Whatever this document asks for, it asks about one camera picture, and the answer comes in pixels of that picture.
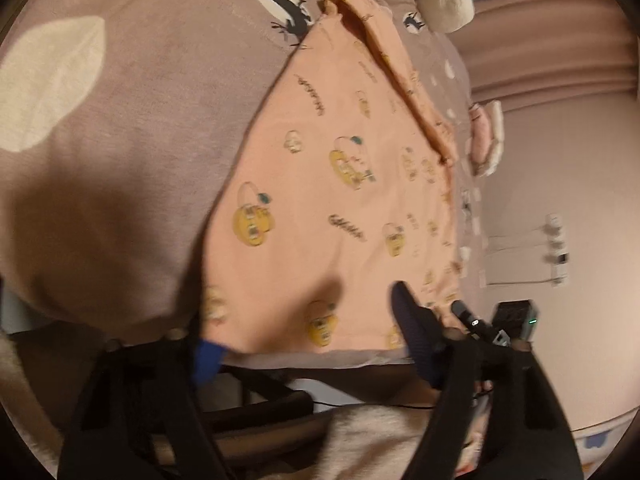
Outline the peach printed baby garment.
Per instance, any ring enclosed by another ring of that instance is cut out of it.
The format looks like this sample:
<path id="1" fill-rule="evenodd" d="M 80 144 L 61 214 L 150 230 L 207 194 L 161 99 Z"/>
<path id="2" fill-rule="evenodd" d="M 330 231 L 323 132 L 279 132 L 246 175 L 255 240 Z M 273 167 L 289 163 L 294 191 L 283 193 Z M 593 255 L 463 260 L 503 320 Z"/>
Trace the peach printed baby garment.
<path id="1" fill-rule="evenodd" d="M 374 0 L 324 0 L 204 240 L 203 337 L 244 354 L 402 346 L 390 286 L 457 296 L 454 129 Z"/>

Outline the small pink white garment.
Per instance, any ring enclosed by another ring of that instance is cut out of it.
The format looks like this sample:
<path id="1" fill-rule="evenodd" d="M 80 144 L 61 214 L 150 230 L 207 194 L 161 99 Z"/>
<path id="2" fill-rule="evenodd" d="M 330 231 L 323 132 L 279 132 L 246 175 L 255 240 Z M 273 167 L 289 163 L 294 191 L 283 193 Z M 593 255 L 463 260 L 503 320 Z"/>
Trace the small pink white garment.
<path id="1" fill-rule="evenodd" d="M 504 152 L 504 118 L 498 100 L 486 105 L 475 103 L 469 109 L 471 119 L 471 148 L 469 158 L 477 177 L 493 174 Z"/>

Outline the mauve deer print duvet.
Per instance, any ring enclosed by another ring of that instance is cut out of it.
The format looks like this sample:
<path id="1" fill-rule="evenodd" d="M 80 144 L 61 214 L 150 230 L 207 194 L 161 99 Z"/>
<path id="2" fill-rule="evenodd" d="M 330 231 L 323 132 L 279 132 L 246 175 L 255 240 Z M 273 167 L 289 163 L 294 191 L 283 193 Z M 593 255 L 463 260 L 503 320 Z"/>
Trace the mauve deer print duvet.
<path id="1" fill-rule="evenodd" d="M 454 129 L 468 81 L 414 0 L 374 0 Z M 29 0 L 1 47 L 1 274 L 31 307 L 127 342 L 202 315 L 204 240 L 262 104 L 324 0 Z M 461 295 L 427 307 L 444 327 Z"/>

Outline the white wall power strip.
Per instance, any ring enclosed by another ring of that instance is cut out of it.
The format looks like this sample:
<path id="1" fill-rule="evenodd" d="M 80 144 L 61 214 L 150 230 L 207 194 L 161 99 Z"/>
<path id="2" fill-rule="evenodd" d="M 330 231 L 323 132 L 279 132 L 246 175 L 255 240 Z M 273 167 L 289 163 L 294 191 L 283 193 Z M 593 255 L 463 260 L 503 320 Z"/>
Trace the white wall power strip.
<path id="1" fill-rule="evenodd" d="M 559 214 L 546 217 L 549 258 L 551 261 L 551 283 L 553 286 L 566 285 L 568 282 L 568 248 L 566 229 Z"/>

